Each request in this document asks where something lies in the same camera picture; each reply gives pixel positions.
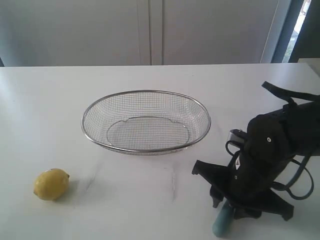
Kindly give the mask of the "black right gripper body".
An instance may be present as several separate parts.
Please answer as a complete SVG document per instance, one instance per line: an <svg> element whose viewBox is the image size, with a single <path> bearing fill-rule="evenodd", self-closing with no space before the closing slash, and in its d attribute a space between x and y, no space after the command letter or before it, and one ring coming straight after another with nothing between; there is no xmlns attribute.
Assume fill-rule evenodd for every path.
<svg viewBox="0 0 320 240"><path fill-rule="evenodd" d="M245 202L254 198L258 193L273 187L274 180L285 169L289 160L270 164L261 160L253 160L242 151L236 152L236 157L232 160L239 161L240 165L232 165L231 180L228 186L230 193L229 200L234 207L235 203Z"/></svg>

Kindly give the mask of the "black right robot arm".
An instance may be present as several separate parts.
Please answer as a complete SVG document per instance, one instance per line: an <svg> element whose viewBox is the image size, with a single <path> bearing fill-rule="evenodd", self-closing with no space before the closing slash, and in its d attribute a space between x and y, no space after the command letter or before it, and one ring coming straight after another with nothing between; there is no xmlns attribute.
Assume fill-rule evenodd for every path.
<svg viewBox="0 0 320 240"><path fill-rule="evenodd" d="M251 119L246 131L229 132L226 145L237 151L227 165L197 160L192 173L211 185L212 206L224 202L234 219L271 213L289 220L294 207L278 192L290 193L310 158L320 154L320 98L269 82L262 86L286 104Z"/></svg>

